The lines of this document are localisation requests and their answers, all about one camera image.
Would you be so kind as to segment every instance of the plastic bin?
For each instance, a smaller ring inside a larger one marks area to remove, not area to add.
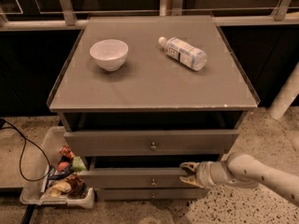
[[[67,145],[64,139],[65,129],[64,127],[51,127],[45,139],[40,146],[46,153],[50,164],[56,164],[59,162],[61,155],[59,149],[63,145]],[[36,158],[36,168],[29,174],[32,179],[37,179],[43,176],[48,170],[48,164],[45,162],[45,157],[40,153]],[[67,206],[80,206],[86,209],[91,209],[94,206],[94,191],[92,188],[88,188],[87,195],[84,199],[69,199],[67,195],[57,198],[44,198],[42,197],[42,186],[44,180],[36,182],[25,183],[25,186],[21,192],[20,200],[24,204],[37,204],[37,205],[54,205],[64,204]]]

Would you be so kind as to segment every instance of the white pole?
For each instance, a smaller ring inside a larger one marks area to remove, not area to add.
[[[280,119],[299,93],[299,63],[295,66],[278,96],[268,109],[273,119]]]

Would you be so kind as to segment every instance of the concrete floor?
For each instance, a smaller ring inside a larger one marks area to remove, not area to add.
[[[57,125],[57,117],[6,118],[33,141],[42,143],[48,128]],[[263,163],[299,175],[299,107],[290,108],[276,121],[264,108],[249,112],[232,150],[243,150]],[[0,188],[22,187],[19,157],[22,142],[10,130],[0,131]],[[35,164],[36,148],[26,148],[23,170]],[[18,195],[0,192],[0,223],[21,223],[26,205]],[[273,191],[217,187],[197,201],[97,201],[92,210],[62,207],[37,207],[30,223],[299,223],[299,208]]]

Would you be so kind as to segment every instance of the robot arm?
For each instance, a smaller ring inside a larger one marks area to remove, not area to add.
[[[266,166],[245,153],[232,153],[227,161],[183,162],[180,167],[194,173],[180,178],[190,185],[203,189],[220,184],[254,189],[260,183],[299,206],[298,176]]]

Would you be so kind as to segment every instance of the dresser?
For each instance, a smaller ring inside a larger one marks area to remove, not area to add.
[[[194,72],[165,55],[160,36],[206,52]],[[99,68],[91,46],[119,39],[124,66]],[[103,200],[198,199],[179,180],[185,161],[217,161],[238,137],[238,125],[259,99],[220,28],[209,16],[91,17],[50,94],[50,111],[88,171],[86,184]]]

